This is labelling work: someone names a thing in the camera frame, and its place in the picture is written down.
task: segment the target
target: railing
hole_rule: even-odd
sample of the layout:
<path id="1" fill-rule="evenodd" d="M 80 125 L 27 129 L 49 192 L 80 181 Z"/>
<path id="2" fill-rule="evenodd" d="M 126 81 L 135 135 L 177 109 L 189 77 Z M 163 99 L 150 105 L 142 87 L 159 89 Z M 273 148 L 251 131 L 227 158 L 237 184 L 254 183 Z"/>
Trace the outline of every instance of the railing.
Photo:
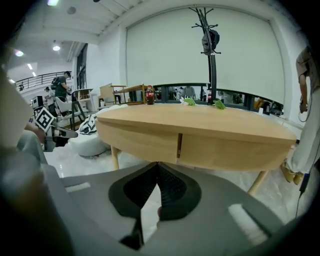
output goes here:
<path id="1" fill-rule="evenodd" d="M 15 83 L 16 89 L 18 91 L 23 91 L 28 88 L 36 87 L 36 86 L 50 86 L 51 82 L 56 77 L 61 77 L 64 75 L 65 71 L 62 72 L 56 72 L 56 73 L 48 73 L 48 74 L 42 74 L 38 76 L 32 76 L 29 78 L 25 78 L 22 80 L 19 80 Z"/>

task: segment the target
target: green plush toy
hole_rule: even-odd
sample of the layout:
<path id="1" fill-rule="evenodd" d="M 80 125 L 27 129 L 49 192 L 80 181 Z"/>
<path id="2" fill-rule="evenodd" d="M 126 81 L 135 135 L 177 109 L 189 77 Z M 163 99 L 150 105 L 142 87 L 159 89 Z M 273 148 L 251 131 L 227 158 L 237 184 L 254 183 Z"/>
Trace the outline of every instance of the green plush toy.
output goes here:
<path id="1" fill-rule="evenodd" d="M 192 98 L 184 98 L 181 97 L 180 99 L 181 104 L 187 105 L 187 106 L 195 106 L 196 103 Z"/>
<path id="2" fill-rule="evenodd" d="M 213 106 L 216 106 L 220 110 L 224 110 L 226 108 L 226 106 L 222 103 L 220 99 L 214 100 L 213 102 L 214 102 Z"/>

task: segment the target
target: table drawer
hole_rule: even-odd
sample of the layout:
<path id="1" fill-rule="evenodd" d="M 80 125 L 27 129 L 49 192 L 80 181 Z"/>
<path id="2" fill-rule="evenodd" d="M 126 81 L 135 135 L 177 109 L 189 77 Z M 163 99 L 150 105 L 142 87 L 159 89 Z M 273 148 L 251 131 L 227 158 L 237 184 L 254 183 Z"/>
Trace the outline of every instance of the table drawer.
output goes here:
<path id="1" fill-rule="evenodd" d="M 96 120 L 100 139 L 119 150 L 150 162 L 177 161 L 178 133 Z"/>
<path id="2" fill-rule="evenodd" d="M 215 170 L 269 171 L 278 168 L 290 145 L 182 135 L 179 164 Z"/>

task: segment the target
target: ceiling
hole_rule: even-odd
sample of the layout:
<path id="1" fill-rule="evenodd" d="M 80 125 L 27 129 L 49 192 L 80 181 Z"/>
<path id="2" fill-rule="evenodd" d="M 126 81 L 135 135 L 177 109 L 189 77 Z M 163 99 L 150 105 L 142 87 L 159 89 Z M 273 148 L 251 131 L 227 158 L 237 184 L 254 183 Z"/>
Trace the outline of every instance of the ceiling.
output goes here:
<path id="1" fill-rule="evenodd" d="M 39 0 L 24 17 L 13 44 L 24 56 L 13 55 L 8 69 L 42 59 L 70 61 L 78 56 L 84 43 L 98 44 L 106 28 L 143 0 L 59 0 L 56 6 L 48 6 L 47 2 Z M 74 14 L 68 14 L 70 7 L 75 8 Z M 59 51 L 52 50 L 54 40 Z"/>
<path id="2" fill-rule="evenodd" d="M 57 6 L 48 6 L 47 2 L 39 0 L 24 17 L 13 48 L 25 55 L 13 55 L 7 64 L 8 69 L 40 59 L 63 58 L 70 61 L 78 56 L 84 43 L 97 45 L 103 36 L 121 23 L 127 27 L 156 13 L 195 3 L 245 8 L 253 14 L 264 15 L 263 8 L 256 4 L 260 2 L 276 10 L 299 29 L 276 0 L 59 0 Z M 76 9 L 74 14 L 68 14 L 70 7 Z M 61 47 L 58 52 L 52 50 L 54 40 Z"/>

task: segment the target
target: window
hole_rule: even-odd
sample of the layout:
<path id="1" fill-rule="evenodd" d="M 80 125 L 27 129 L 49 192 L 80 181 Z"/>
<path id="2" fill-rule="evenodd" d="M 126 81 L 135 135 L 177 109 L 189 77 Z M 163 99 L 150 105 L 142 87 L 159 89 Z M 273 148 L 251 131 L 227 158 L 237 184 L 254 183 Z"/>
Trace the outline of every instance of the window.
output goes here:
<path id="1" fill-rule="evenodd" d="M 208 90 L 206 83 L 176 83 L 156 85 L 154 89 L 155 103 L 180 103 L 180 99 L 192 98 L 197 105 L 207 105 L 211 90 Z M 257 112 L 263 108 L 264 114 L 280 116 L 283 105 L 273 100 L 258 97 L 256 95 L 217 89 L 215 98 L 221 100 L 228 108 L 236 108 Z"/>
<path id="2" fill-rule="evenodd" d="M 86 74 L 86 63 L 87 63 L 87 50 L 88 44 L 86 43 L 81 50 L 76 62 L 76 81 L 77 89 L 87 88 L 87 74 Z"/>

